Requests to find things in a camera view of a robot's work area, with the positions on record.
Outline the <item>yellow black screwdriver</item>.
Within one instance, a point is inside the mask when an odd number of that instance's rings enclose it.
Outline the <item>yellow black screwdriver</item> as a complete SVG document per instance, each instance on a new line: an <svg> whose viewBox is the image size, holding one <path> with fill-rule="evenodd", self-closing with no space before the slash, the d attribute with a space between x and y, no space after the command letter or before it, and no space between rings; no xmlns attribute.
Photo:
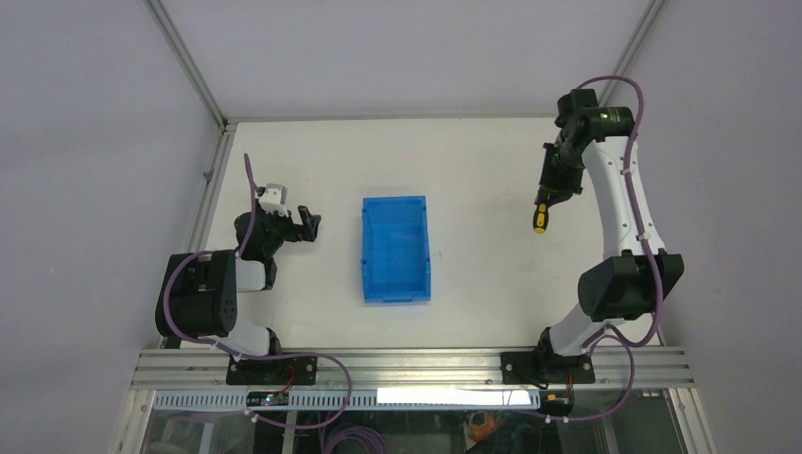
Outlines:
<svg viewBox="0 0 802 454"><path fill-rule="evenodd" d="M536 234L544 234L549 225L549 207L546 203L538 203L536 205L533 218L532 229Z"/></svg>

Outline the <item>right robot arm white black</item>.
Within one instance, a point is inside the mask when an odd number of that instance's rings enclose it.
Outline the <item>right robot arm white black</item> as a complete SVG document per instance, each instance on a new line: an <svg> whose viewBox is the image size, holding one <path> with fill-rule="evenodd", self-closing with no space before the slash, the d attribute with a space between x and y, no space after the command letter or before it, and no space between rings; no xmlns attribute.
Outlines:
<svg viewBox="0 0 802 454"><path fill-rule="evenodd" d="M582 193L588 176L601 219L602 260L578 280L578 302L546 328L532 353L535 374L556 383L589 364L604 335L630 348L656 334L670 290L685 265L656 231L639 174L640 118L627 107L603 107L594 90L575 88L557 103L556 139L544 160L532 228L546 232L549 210Z"/></svg>

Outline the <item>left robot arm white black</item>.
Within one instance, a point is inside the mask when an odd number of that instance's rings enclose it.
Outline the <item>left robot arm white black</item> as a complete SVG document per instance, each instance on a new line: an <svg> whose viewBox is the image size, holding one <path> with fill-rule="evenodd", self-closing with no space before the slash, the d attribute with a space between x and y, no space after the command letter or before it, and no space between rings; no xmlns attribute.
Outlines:
<svg viewBox="0 0 802 454"><path fill-rule="evenodd" d="M236 248L171 255L155 309L159 333L248 359L248 371L260 383L278 381L285 371L280 341L239 312L237 297L273 288L274 256L284 244L317 239L322 217L304 205L297 214L298 223L291 212L282 216L258 206L235 219Z"/></svg>

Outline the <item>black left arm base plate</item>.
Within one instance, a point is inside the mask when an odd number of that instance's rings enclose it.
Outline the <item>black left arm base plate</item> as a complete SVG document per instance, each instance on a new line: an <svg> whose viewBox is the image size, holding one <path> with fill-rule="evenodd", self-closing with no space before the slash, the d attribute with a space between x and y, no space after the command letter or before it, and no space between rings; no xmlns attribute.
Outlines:
<svg viewBox="0 0 802 454"><path fill-rule="evenodd" d="M311 386L316 384L318 361L313 357L278 360L230 358L225 383L230 386Z"/></svg>

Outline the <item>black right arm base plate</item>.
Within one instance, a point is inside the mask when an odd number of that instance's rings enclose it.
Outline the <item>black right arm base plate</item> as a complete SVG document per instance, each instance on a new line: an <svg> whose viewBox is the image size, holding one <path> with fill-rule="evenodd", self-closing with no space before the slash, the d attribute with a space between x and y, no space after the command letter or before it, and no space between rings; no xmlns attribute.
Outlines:
<svg viewBox="0 0 802 454"><path fill-rule="evenodd" d="M499 355L504 384L593 384L594 367L589 356L563 357L535 351L506 351Z"/></svg>

